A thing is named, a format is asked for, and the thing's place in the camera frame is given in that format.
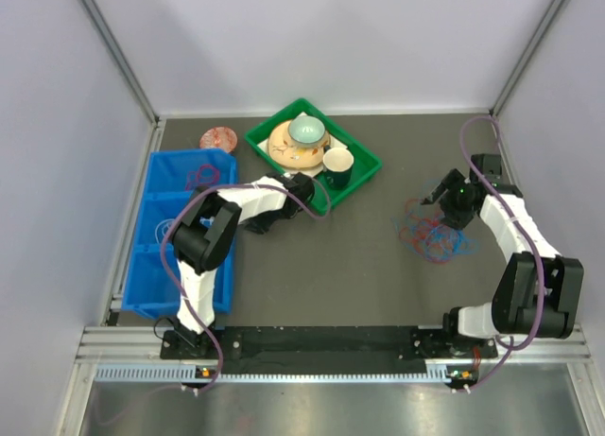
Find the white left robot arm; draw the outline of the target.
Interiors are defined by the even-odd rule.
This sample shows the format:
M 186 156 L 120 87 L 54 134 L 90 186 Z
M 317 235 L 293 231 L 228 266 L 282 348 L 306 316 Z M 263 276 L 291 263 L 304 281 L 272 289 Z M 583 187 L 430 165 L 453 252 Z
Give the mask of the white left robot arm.
M 172 331 L 164 342 L 174 349 L 204 357 L 214 348 L 213 305 L 218 269 L 226 261 L 240 225 L 264 234 L 277 220 L 309 212 L 315 196 L 313 179 L 303 173 L 269 174 L 253 183 L 200 185 L 174 219 L 161 243 L 160 256 L 167 265 L 166 249 L 172 248 L 178 273 L 167 270 L 180 294 Z

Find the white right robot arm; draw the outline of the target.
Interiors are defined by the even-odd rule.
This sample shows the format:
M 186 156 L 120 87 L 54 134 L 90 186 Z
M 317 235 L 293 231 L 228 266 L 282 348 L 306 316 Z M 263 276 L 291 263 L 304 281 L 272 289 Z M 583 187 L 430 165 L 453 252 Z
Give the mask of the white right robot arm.
M 445 313 L 441 345 L 455 357 L 465 355 L 476 340 L 497 336 L 566 339 L 576 321 L 584 267 L 545 239 L 522 192 L 503 181 L 502 171 L 500 155 L 474 154 L 467 175 L 451 169 L 422 201 L 437 204 L 441 224 L 455 231 L 479 218 L 507 262 L 488 303 Z

